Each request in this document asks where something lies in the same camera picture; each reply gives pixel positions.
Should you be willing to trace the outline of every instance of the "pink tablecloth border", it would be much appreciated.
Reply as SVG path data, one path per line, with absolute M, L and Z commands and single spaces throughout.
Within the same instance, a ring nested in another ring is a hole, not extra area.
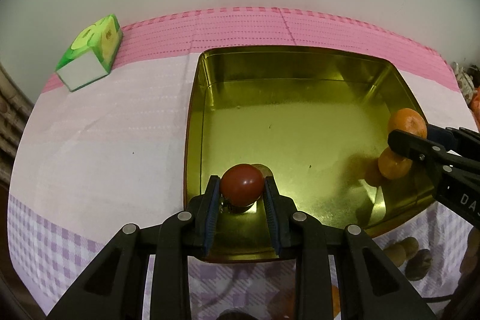
M 347 17 L 278 7 L 223 7 L 161 16 L 122 29 L 113 68 L 222 46 L 306 45 L 385 58 L 402 71 L 459 91 L 451 68 L 435 50 Z M 54 74 L 42 93 L 60 86 Z

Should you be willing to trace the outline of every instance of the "red tomato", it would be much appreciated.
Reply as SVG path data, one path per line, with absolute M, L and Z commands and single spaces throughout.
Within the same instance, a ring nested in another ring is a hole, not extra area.
M 262 195 L 264 186 L 260 170 L 244 163 L 229 168 L 220 180 L 220 192 L 238 207 L 253 204 Z

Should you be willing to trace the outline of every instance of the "tissue box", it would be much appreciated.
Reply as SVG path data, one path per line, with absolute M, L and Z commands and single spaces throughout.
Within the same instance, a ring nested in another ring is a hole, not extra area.
M 64 53 L 55 72 L 70 91 L 108 75 L 122 37 L 114 14 L 102 18 L 83 29 Z

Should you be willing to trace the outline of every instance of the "tablecloth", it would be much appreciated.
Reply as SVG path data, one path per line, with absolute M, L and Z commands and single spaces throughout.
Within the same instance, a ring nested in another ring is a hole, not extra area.
M 208 48 L 309 45 L 385 58 L 400 70 L 430 123 L 476 129 L 450 67 L 435 50 L 358 20 L 234 7 L 162 16 L 122 29 L 108 77 L 74 93 L 50 78 L 15 160 L 10 256 L 46 313 L 121 226 L 152 226 L 182 209 L 188 102 L 198 56 Z M 421 248 L 429 248 L 432 268 L 413 284 L 424 297 L 435 297 L 455 289 L 470 228 L 434 203 L 376 242 L 384 247 L 413 235 Z M 193 318 L 216 319 L 237 307 L 269 319 L 293 287 L 294 268 L 292 262 L 213 265 L 189 259 Z

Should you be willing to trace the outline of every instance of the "tray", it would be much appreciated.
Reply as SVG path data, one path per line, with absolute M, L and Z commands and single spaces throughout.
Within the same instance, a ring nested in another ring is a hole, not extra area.
M 190 97 L 184 202 L 210 175 L 239 163 L 268 166 L 282 195 L 323 224 L 357 223 L 385 233 L 433 202 L 420 166 L 375 188 L 367 164 L 387 146 L 390 113 L 423 115 L 387 60 L 301 46 L 250 46 L 205 51 Z M 275 259 L 262 201 L 243 214 L 224 208 L 207 260 Z

